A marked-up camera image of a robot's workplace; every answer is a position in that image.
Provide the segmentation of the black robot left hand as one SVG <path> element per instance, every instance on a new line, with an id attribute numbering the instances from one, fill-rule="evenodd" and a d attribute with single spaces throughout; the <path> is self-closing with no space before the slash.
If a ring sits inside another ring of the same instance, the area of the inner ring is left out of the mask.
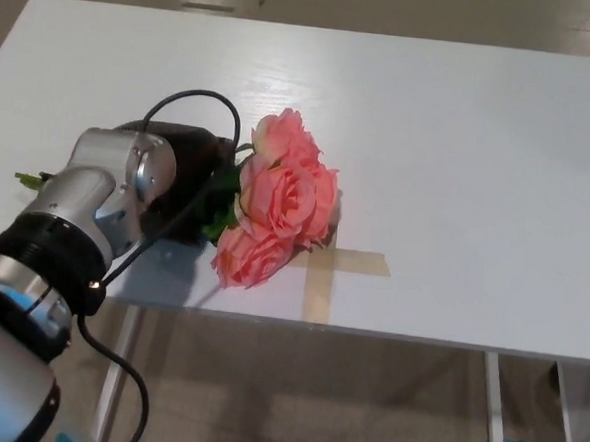
<path id="1" fill-rule="evenodd" d="M 176 176 L 171 188 L 140 216 L 142 235 L 157 233 L 170 222 L 193 196 L 222 166 L 234 165 L 228 151 L 230 139 L 219 137 L 205 128 L 170 122 L 152 121 L 147 132 L 164 139 L 175 154 Z M 229 190 L 215 189 L 203 199 L 203 204 L 163 235 L 165 240 L 181 245 L 195 246 L 203 238 L 202 228 L 214 221 L 215 213 L 227 207 Z"/>

